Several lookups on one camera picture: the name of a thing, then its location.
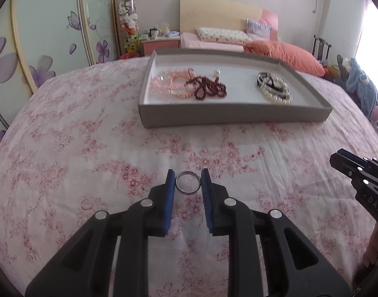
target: jewelry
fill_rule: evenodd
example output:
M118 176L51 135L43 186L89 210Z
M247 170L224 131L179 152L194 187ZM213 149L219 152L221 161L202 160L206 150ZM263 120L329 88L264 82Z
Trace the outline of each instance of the jewelry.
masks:
M212 81L206 76L197 76L186 82L188 84L196 85L197 89L194 91L194 97L197 100L203 100L208 96L218 96L219 98L224 98L227 96L226 85L219 82L219 77Z
M178 185L178 180L180 179L180 177L184 176L184 175L192 175L194 176L194 178L197 180L198 184L196 186L196 189L194 190L186 190L186 189L182 189L179 185ZM197 173L195 172L192 172L192 171L182 171L178 174L178 176L176 177L175 179L175 186L176 188L178 189L178 191L184 195L192 195L192 194L195 194L198 189L200 188L201 186L201 178L200 176L198 176Z
M191 79L196 76L192 68L186 70L169 69L159 74L151 81L151 89L159 94L172 94L181 98L188 98L193 95L194 87L186 88L185 82L177 82L178 79Z
M268 72L261 72L257 84L267 99L280 104L292 103L289 86L283 79Z

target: bed sheet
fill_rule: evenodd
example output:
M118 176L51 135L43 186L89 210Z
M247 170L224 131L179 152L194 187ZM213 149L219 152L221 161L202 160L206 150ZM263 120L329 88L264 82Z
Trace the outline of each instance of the bed sheet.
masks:
M170 168L208 168L250 208L280 209L350 282L374 220L329 156L345 148L378 158L378 136L347 94L303 75L334 106L324 123L144 129L137 103L147 60L49 80L3 138L0 266L17 288L93 213L127 209ZM170 233L149 240L150 295L226 296L227 278L228 238L208 233L201 192L177 192Z
M211 49L244 52L243 46L232 45L230 43L201 41L200 37L197 34L189 32L183 32L180 34L180 47L189 49Z

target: wooden headboard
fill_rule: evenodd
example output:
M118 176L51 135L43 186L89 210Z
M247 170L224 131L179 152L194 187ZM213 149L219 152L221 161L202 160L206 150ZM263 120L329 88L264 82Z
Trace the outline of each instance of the wooden headboard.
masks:
M198 27L246 30L246 19L272 26L277 39L278 16L255 5L229 0L180 0L180 32L195 33Z

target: nightstand drawer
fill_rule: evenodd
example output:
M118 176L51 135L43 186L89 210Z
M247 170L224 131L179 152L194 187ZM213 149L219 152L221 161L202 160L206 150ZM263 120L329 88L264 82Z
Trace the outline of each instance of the nightstand drawer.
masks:
M179 48L179 40L160 40L142 42L143 54L145 56L150 56L153 50L161 48Z

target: pink nightstand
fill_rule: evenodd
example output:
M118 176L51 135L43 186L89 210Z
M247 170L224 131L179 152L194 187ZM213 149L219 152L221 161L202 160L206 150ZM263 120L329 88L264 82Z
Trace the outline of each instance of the pink nightstand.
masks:
M142 40L142 52L145 56L150 56L156 49L179 48L179 41L180 37Z

